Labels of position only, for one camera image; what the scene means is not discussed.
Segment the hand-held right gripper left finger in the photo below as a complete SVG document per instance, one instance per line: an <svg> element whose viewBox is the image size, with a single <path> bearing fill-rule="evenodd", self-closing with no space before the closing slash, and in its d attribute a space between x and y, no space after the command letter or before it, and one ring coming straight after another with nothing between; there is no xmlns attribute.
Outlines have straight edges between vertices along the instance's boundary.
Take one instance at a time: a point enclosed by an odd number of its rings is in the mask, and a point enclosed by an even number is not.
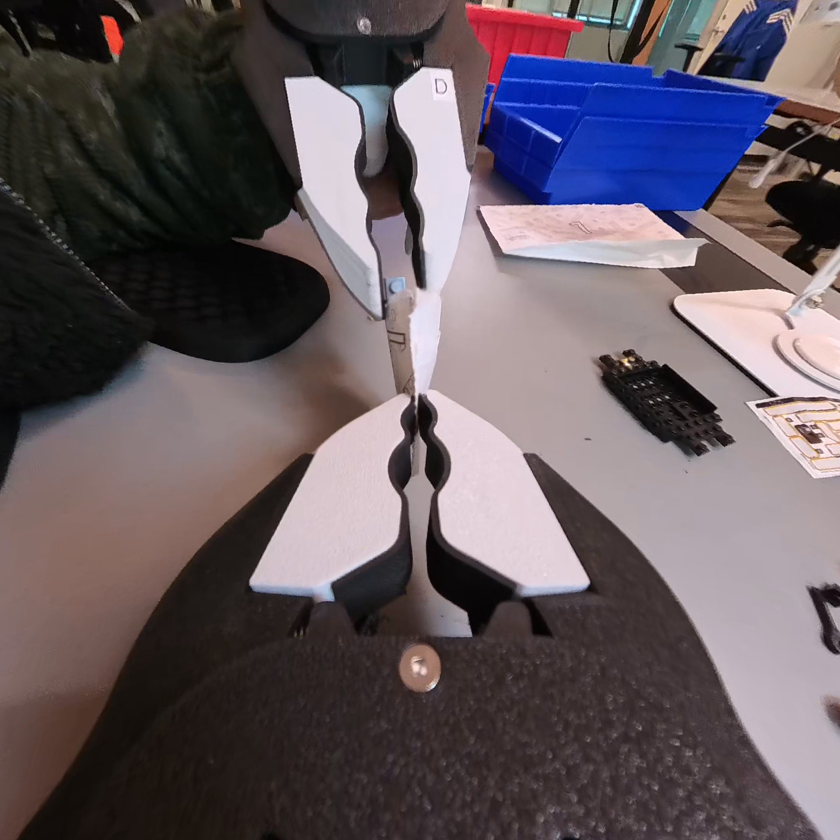
<svg viewBox="0 0 840 840"><path fill-rule="evenodd" d="M310 458L250 579L253 592L340 604L358 623L403 595L413 572L405 494L416 402L397 395Z"/></svg>

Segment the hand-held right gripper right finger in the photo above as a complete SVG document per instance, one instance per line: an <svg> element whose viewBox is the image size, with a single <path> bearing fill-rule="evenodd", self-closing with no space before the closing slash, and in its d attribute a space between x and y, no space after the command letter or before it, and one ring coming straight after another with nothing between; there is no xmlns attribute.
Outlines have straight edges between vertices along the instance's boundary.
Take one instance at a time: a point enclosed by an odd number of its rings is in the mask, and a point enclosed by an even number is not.
<svg viewBox="0 0 840 840"><path fill-rule="evenodd" d="M426 540L435 591L479 634L499 604L587 591L591 579L525 453L441 392L418 399L433 495Z"/></svg>

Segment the small white paper bag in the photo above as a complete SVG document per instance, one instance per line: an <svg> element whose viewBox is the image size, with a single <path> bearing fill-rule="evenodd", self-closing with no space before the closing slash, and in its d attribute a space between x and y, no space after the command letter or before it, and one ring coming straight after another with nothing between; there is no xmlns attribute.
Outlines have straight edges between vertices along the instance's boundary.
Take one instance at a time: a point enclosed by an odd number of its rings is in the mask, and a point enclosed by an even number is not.
<svg viewBox="0 0 840 840"><path fill-rule="evenodd" d="M411 401L431 385L438 358L442 298L438 291L410 289L385 301L385 330L391 355L396 397Z"/></svg>

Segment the person's left forearm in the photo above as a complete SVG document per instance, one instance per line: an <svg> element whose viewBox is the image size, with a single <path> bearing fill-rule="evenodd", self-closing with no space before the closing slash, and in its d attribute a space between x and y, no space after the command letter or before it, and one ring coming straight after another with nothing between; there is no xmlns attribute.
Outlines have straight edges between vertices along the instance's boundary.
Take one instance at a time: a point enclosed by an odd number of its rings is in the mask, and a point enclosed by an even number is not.
<svg viewBox="0 0 840 840"><path fill-rule="evenodd" d="M261 239L288 173L234 63L240 12L140 23L117 63L24 56L2 32L1 176L80 259Z"/></svg>

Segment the grey desk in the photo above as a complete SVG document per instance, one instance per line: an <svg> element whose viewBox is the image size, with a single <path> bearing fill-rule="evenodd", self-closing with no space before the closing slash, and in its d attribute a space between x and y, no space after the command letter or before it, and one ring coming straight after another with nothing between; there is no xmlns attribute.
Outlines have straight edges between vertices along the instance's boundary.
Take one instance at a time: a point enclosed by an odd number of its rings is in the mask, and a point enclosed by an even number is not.
<svg viewBox="0 0 840 840"><path fill-rule="evenodd" d="M655 271L497 255L484 204L522 200L483 153L434 386L540 455L667 581L744 727L825 838L838 838L838 656L808 585L838 582L838 481L809 477L750 412L761 390L671 311ZM183 565L295 457L393 393L369 322L298 217L259 243L315 266L331 304L251 364L151 346L103 393L28 414L2 491L2 838L74 760L132 643ZM717 405L725 448L684 455L606 390L635 350Z"/></svg>

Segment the wood-top background desk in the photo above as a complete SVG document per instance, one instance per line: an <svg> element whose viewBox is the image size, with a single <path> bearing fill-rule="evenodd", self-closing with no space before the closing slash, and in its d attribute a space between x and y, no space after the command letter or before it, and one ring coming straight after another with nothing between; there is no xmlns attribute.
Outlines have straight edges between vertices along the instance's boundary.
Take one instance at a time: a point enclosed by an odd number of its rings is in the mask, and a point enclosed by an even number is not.
<svg viewBox="0 0 840 840"><path fill-rule="evenodd" d="M794 90L775 108L774 114L820 125L839 125L839 97L833 89Z"/></svg>

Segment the person's left hand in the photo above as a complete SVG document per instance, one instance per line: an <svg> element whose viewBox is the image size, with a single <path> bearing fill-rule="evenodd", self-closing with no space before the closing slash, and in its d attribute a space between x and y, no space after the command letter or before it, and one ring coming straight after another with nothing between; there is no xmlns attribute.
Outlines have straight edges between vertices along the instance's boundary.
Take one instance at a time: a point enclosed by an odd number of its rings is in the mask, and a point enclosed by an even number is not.
<svg viewBox="0 0 840 840"><path fill-rule="evenodd" d="M404 215L404 200L411 189L411 178L387 161L375 175L362 177L368 199L369 218L379 221Z"/></svg>

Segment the red plastic bin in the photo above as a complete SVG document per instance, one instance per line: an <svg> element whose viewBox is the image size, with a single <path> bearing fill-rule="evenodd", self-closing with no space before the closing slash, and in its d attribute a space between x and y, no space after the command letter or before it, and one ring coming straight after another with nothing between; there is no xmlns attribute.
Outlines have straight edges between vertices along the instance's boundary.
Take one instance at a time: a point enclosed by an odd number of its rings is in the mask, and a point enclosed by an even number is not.
<svg viewBox="0 0 840 840"><path fill-rule="evenodd" d="M490 74L499 75L509 55L564 58L572 35L584 23L513 8L468 3L467 19L490 57Z"/></svg>

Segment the black honeycomb cushion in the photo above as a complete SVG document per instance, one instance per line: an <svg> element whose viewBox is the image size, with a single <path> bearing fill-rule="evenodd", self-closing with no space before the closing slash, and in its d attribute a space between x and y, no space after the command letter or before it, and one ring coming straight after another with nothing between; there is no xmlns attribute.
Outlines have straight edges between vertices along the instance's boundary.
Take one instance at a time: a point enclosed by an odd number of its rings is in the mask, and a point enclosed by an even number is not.
<svg viewBox="0 0 840 840"><path fill-rule="evenodd" d="M327 281L309 264L236 241L109 255L90 268L149 323L152 343L217 363L283 351L330 303Z"/></svg>

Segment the opened printed paper bag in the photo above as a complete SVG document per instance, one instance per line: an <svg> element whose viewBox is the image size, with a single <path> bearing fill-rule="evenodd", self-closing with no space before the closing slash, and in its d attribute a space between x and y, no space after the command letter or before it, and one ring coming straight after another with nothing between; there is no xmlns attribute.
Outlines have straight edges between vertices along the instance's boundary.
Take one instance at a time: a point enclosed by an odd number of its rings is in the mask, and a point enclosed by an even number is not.
<svg viewBox="0 0 840 840"><path fill-rule="evenodd" d="M643 204L483 205L501 253L631 268L691 267L703 237L686 237Z"/></svg>

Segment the black toy chassis plate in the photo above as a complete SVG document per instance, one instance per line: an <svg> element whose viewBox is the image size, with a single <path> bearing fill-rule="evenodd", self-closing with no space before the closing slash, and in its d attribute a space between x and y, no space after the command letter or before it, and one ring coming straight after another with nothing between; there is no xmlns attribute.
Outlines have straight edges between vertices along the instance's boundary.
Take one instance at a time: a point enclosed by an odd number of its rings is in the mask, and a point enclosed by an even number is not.
<svg viewBox="0 0 840 840"><path fill-rule="evenodd" d="M661 443L695 457L735 443L717 405L669 365L635 350L601 355L597 363L606 390Z"/></svg>

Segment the white book stand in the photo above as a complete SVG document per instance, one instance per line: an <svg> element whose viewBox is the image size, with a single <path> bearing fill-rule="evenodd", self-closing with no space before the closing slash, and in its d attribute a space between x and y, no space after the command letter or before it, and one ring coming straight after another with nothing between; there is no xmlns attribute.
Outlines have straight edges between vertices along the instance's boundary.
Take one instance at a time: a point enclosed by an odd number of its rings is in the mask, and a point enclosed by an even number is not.
<svg viewBox="0 0 840 840"><path fill-rule="evenodd" d="M811 276L706 208L667 217L710 246L667 271L683 291L673 312L767 394L838 398L838 246Z"/></svg>

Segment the cluster of black yellow bricks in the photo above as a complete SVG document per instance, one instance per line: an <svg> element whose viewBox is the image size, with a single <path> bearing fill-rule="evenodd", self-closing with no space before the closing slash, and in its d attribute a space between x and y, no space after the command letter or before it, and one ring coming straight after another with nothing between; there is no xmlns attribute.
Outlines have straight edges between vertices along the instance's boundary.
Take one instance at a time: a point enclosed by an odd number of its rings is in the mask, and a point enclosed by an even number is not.
<svg viewBox="0 0 840 840"><path fill-rule="evenodd" d="M839 655L839 628L834 615L839 610L839 585L810 585L807 591L820 624L822 643L830 653Z"/></svg>

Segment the blue jacket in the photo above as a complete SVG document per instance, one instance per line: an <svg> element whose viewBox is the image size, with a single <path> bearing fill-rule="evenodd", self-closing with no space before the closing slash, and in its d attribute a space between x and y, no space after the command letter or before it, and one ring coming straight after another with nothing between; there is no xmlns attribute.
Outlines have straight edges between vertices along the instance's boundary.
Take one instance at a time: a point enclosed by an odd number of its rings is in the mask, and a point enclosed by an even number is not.
<svg viewBox="0 0 840 840"><path fill-rule="evenodd" d="M763 81L791 33L797 8L797 1L746 2L697 75Z"/></svg>

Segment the black office chair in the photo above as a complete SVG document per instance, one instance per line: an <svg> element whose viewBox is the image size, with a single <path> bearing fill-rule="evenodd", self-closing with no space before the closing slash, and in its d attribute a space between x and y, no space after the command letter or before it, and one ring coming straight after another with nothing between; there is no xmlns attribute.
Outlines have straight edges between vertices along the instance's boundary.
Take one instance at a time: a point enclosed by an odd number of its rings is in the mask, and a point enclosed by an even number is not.
<svg viewBox="0 0 840 840"><path fill-rule="evenodd" d="M800 236L783 259L814 275L819 253L839 244L839 185L823 179L782 182L769 189L765 202L780 216L772 227L787 227Z"/></svg>

